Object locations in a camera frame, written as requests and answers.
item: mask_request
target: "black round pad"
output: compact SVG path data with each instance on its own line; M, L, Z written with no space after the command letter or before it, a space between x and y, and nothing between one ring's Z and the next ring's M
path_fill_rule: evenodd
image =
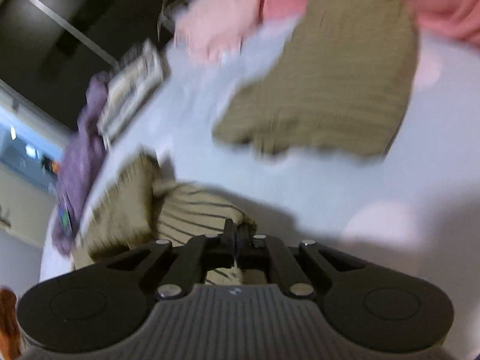
M128 273L96 267L33 287L17 310L27 340L62 353L116 344L135 332L148 314L146 297Z
M339 275L322 309L332 327L352 342L391 353L438 344L453 323L452 302L440 289L373 265Z

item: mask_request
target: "orange object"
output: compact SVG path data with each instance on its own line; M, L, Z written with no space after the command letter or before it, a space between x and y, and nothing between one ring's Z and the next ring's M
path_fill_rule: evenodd
M60 170L60 163L57 162L57 161L53 161L53 162L52 162L52 171L53 171L53 173L58 174L59 170Z
M15 315L17 297L8 288L0 289L0 353L4 360L20 356L20 329Z

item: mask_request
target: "gray base plate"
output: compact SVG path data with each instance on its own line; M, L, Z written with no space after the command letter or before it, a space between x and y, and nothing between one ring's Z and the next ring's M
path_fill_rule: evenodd
M197 285L188 296L157 303L143 326L108 349L61 354L32 348L22 360L452 360L440 346L409 353L375 352L333 330L309 300L276 285Z

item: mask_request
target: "bed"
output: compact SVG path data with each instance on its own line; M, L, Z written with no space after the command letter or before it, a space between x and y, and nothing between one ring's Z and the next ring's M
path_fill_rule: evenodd
M264 26L221 66L195 66L170 44L171 77L109 153L81 231L120 167L144 147L170 162L176 179L206 184L242 207L262 233L287 244L313 238L435 283L455 306L446 348L473 359L480 352L480 54L421 35L409 109L385 159L306 150L265 159L212 142L211 126L232 93L267 73L295 23ZM47 234L41 280L70 267Z

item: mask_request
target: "purple blanket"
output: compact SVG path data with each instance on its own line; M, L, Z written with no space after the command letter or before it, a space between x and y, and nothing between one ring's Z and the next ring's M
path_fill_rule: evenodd
M71 252L85 201L105 159L105 147L98 134L97 122L107 102L109 78L107 73L100 73L90 79L87 104L78 117L78 133L66 147L60 164L57 218L52 241L62 255ZM70 216L71 231L66 231L59 215L65 209Z

